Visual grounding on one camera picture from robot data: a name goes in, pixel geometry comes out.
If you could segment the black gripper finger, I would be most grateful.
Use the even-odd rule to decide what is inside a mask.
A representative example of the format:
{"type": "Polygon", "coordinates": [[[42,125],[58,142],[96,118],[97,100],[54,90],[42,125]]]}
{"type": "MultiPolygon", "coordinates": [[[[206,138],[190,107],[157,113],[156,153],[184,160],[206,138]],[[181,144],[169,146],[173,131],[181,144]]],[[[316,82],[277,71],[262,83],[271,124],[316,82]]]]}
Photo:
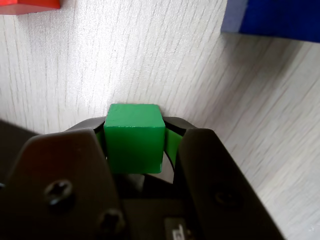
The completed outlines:
{"type": "Polygon", "coordinates": [[[103,151],[104,117],[32,137],[0,192],[3,240],[128,240],[103,151]]]}
{"type": "Polygon", "coordinates": [[[174,184],[192,209],[205,240],[282,240],[284,237],[257,194],[208,128],[179,117],[164,117],[178,134],[174,184]]]}

